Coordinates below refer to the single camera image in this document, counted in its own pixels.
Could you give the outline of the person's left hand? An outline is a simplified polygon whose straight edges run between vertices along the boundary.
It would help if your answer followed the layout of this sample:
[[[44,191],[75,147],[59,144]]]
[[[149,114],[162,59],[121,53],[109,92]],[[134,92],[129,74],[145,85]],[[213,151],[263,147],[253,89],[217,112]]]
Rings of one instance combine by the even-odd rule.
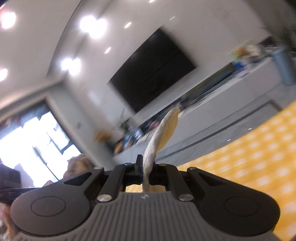
[[[3,206],[2,215],[3,215],[3,218],[4,218],[5,222],[6,222],[6,224],[7,224],[6,233],[8,234],[8,237],[10,239],[12,239],[19,233],[19,231],[17,230],[17,228],[15,227],[15,225],[14,225],[14,223],[12,221],[12,218],[11,218],[11,206],[10,205],[5,204]]]

